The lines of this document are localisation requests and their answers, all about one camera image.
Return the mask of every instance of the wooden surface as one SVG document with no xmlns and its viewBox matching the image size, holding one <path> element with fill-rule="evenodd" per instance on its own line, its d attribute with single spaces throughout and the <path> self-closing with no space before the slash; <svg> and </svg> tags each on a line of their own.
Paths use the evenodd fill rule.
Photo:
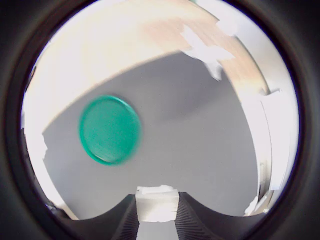
<svg viewBox="0 0 320 240">
<path fill-rule="evenodd" d="M 188 49 L 181 36 L 184 25 L 207 46 L 220 46 L 235 56 L 220 63 L 241 101 L 267 93 L 250 54 L 236 37 L 216 27 L 217 22 L 187 0 L 99 2 L 85 9 L 60 30 L 38 61 L 27 90 L 26 126 L 42 132 L 76 99 L 112 77 Z M 36 123 L 28 117 L 34 115 Z"/>
</svg>

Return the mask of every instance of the green bottle cap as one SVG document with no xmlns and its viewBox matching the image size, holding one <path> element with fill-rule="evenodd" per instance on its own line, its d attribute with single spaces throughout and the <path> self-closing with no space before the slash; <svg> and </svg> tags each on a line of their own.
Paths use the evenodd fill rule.
<svg viewBox="0 0 320 240">
<path fill-rule="evenodd" d="M 106 95 L 91 102 L 79 121 L 80 141 L 87 154 L 105 165 L 127 160 L 137 149 L 141 124 L 122 99 Z"/>
</svg>

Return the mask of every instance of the gray surface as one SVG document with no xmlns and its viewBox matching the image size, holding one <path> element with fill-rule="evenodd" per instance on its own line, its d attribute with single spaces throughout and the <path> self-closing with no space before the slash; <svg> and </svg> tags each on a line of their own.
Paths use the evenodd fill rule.
<svg viewBox="0 0 320 240">
<path fill-rule="evenodd" d="M 140 222 L 136 240 L 179 240 L 175 222 Z"/>
<path fill-rule="evenodd" d="M 132 159 L 106 166 L 91 159 L 78 137 L 83 108 L 103 94 L 137 111 L 142 142 Z M 44 163 L 79 219 L 100 215 L 137 186 L 166 184 L 207 207 L 242 216 L 257 192 L 250 130 L 223 75 L 217 82 L 199 60 L 178 53 L 123 73 L 65 110 L 45 130 Z"/>
</svg>

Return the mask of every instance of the ribbed black rubber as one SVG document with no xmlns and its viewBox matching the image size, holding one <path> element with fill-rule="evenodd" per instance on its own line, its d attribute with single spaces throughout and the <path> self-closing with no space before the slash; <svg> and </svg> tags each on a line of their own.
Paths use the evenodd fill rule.
<svg viewBox="0 0 320 240">
<path fill-rule="evenodd" d="M 139 221 L 136 201 L 132 201 L 124 214 L 123 222 L 119 225 L 112 240 L 135 240 L 137 239 Z"/>
<path fill-rule="evenodd" d="M 222 240 L 204 226 L 197 214 L 180 193 L 175 228 L 179 240 Z"/>
<path fill-rule="evenodd" d="M 180 240 L 238 240 L 265 216 L 228 216 L 202 205 L 186 192 L 179 193 L 175 227 Z"/>
<path fill-rule="evenodd" d="M 127 195 L 120 203 L 97 217 L 79 221 L 58 219 L 81 240 L 135 240 L 139 221 L 135 195 Z"/>
</svg>

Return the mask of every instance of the white tape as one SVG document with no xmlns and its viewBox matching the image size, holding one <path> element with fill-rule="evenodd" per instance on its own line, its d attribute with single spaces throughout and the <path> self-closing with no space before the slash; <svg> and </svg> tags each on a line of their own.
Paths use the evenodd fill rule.
<svg viewBox="0 0 320 240">
<path fill-rule="evenodd" d="M 229 60 L 235 58 L 230 52 L 220 46 L 206 46 L 205 43 L 186 25 L 183 26 L 181 36 L 191 46 L 191 49 L 181 50 L 191 58 L 199 59 L 208 69 L 211 76 L 217 81 L 221 80 L 222 66 L 219 60 Z"/>
</svg>

